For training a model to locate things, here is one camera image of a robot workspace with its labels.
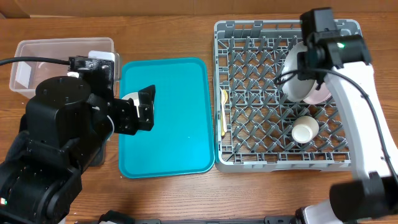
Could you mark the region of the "white pink-rimmed plate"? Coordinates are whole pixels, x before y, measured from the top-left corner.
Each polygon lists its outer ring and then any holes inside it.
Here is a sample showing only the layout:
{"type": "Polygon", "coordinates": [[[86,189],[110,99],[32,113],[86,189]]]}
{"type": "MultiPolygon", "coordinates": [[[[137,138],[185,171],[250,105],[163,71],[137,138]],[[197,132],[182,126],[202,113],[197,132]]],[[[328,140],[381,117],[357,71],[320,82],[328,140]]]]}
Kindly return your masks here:
{"type": "Polygon", "coordinates": [[[317,83],[314,83],[311,92],[307,95],[303,101],[309,105],[317,105],[320,104],[331,97],[331,93],[328,90],[325,83],[322,83],[319,90],[316,89],[317,83]]]}

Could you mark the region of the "light grey plate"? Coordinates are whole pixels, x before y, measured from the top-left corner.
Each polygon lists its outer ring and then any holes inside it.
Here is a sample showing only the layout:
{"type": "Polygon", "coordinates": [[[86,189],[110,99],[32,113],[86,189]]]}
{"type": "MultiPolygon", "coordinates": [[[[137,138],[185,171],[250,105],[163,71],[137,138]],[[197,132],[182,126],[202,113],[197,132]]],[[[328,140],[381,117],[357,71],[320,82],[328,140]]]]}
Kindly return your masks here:
{"type": "MultiPolygon", "coordinates": [[[[298,69],[297,55],[299,52],[306,51],[307,46],[303,42],[298,42],[292,47],[285,58],[282,74],[298,69]]],[[[314,84],[314,80],[299,80],[298,76],[295,75],[292,79],[284,83],[282,91],[284,94],[287,94],[289,101],[298,102],[309,96],[310,92],[314,89],[314,84]]]]}

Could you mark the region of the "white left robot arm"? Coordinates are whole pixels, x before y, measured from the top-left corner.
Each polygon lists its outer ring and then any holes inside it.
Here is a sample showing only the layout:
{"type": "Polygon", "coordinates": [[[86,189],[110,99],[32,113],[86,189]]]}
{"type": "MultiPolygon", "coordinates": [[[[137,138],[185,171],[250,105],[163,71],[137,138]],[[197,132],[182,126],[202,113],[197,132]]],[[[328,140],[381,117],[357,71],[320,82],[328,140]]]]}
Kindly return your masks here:
{"type": "Polygon", "coordinates": [[[2,223],[61,222],[111,135],[154,126],[154,85],[119,99],[115,61],[75,56],[64,65],[67,75],[37,85],[1,164],[2,223]]]}

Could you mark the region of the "cream plastic cup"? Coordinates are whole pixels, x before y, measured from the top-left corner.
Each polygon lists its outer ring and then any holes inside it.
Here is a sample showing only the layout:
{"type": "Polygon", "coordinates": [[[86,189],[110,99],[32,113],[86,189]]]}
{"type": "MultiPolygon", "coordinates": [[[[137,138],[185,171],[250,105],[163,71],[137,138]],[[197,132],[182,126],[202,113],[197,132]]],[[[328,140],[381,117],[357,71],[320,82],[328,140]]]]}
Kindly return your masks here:
{"type": "Polygon", "coordinates": [[[296,142],[305,144],[313,140],[318,132],[319,125],[316,119],[301,116],[294,121],[291,135],[296,142]]]}

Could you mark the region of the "yellow plastic spoon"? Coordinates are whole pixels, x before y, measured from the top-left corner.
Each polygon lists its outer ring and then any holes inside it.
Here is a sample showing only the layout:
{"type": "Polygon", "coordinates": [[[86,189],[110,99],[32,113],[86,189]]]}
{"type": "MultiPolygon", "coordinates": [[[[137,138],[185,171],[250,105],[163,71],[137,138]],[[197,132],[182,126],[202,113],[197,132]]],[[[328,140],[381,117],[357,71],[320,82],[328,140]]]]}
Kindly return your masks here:
{"type": "Polygon", "coordinates": [[[226,124],[226,102],[228,100],[228,93],[226,90],[221,90],[221,136],[223,137],[227,132],[227,124],[226,124]]]}

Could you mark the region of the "grey bowl of rice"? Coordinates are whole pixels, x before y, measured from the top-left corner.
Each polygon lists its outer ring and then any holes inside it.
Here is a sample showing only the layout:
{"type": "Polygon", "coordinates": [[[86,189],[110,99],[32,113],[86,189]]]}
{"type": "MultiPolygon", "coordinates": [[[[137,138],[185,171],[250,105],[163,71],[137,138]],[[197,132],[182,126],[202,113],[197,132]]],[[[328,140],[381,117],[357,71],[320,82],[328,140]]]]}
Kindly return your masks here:
{"type": "Polygon", "coordinates": [[[139,115],[139,107],[142,105],[149,105],[152,107],[152,112],[154,112],[154,101],[152,99],[153,94],[150,92],[143,92],[143,91],[138,91],[138,92],[132,92],[129,94],[126,94],[124,97],[122,97],[123,100],[132,100],[134,103],[134,106],[136,107],[136,112],[137,116],[140,117],[139,115]]]}

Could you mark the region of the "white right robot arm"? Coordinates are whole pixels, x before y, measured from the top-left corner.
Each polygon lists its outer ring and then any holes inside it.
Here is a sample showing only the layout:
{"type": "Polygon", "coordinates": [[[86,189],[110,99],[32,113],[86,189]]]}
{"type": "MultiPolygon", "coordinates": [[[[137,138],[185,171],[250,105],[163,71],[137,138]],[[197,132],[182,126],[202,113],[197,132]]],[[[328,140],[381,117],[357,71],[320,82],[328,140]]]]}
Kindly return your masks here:
{"type": "Polygon", "coordinates": [[[332,185],[328,200],[297,210],[300,223],[356,223],[397,214],[397,146],[377,96],[372,59],[361,35],[340,34],[331,8],[300,16],[307,51],[300,79],[330,91],[340,114],[354,179],[332,185]]]}

